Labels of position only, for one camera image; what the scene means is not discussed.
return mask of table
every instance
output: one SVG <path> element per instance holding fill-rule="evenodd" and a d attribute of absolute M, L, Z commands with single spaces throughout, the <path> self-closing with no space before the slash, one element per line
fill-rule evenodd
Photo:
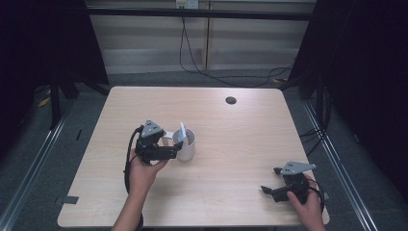
<path fill-rule="evenodd" d="M 146 227 L 299 224 L 289 202 L 275 203 L 260 187 L 285 185 L 274 167 L 308 162 L 280 90 L 115 87 L 68 193 L 79 200 L 64 204 L 60 226 L 113 226 L 127 196 L 128 142 L 148 118 L 166 131 L 183 121 L 196 145 L 192 160 L 170 160 L 157 175 L 142 211 Z"/>

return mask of gray carpet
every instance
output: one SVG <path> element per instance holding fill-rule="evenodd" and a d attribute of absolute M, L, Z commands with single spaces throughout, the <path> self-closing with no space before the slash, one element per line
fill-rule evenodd
<path fill-rule="evenodd" d="M 222 70 L 212 71 L 214 75 L 256 75 L 266 76 L 268 70 Z M 240 86 L 254 86 L 266 79 L 254 77 L 222 79 Z M 232 87 L 212 78 L 187 72 L 146 73 L 110 76 L 111 86 L 187 86 L 187 87 Z M 262 88 L 276 88 L 268 81 Z M 51 150 L 41 173 L 16 220 L 13 230 L 67 230 L 58 226 L 57 217 L 61 206 L 55 205 L 58 196 L 66 195 L 73 177 L 80 165 L 91 133 L 103 108 L 106 96 L 84 86 L 78 86 L 80 95 L 66 118 L 64 128 Z M 313 128 L 307 117 L 297 88 L 284 91 L 293 121 L 299 134 Z M 34 160 L 45 139 L 51 121 L 50 105 L 33 107 L 22 125 L 21 137 L 8 155 L 7 162 L 1 164 L 0 205 L 2 208 L 12 198 L 19 182 L 24 177 L 29 164 Z M 390 181 L 370 159 L 370 154 L 353 139 L 335 108 L 329 123 L 328 134 L 334 143 L 343 164 L 355 187 L 366 202 L 378 230 L 408 230 L 408 206 Z M 307 152 L 317 139 L 304 143 Z M 320 146 L 310 156 L 310 162 L 318 166 L 317 180 L 330 194 L 326 206 L 330 215 L 328 230 L 364 230 L 344 192 L 338 176 L 334 172 L 324 149 Z M 273 230 L 265 228 L 222 228 L 228 231 Z M 305 230 L 303 227 L 277 227 L 276 230 Z"/>

